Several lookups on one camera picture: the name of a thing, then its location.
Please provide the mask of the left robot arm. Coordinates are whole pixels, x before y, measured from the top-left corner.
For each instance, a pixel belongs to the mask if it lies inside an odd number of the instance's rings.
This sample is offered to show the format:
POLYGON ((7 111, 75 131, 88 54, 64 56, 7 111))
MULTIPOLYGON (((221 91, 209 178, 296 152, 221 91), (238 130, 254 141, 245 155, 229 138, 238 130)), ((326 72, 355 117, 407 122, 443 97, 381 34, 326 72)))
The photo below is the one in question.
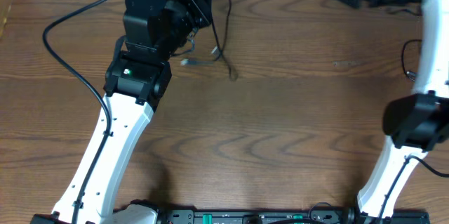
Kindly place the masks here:
POLYGON ((114 208, 138 139, 171 78, 169 60, 211 22, 212 0, 125 0, 126 33, 116 42, 92 138, 69 187, 33 223, 160 223, 144 200, 114 208))

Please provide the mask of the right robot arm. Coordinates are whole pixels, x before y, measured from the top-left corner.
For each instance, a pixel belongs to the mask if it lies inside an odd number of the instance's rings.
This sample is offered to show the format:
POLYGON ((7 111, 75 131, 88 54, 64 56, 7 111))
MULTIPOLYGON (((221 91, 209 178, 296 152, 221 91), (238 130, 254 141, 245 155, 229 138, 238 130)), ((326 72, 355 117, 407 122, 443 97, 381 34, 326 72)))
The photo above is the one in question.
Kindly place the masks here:
POLYGON ((423 20, 419 69, 405 71, 412 93, 390 102, 383 114, 386 136, 368 182, 356 196, 356 206, 343 210, 339 223, 426 223, 427 213, 395 212, 396 200, 418 164, 448 139, 448 0, 338 0, 352 8, 404 7, 419 4, 423 20))

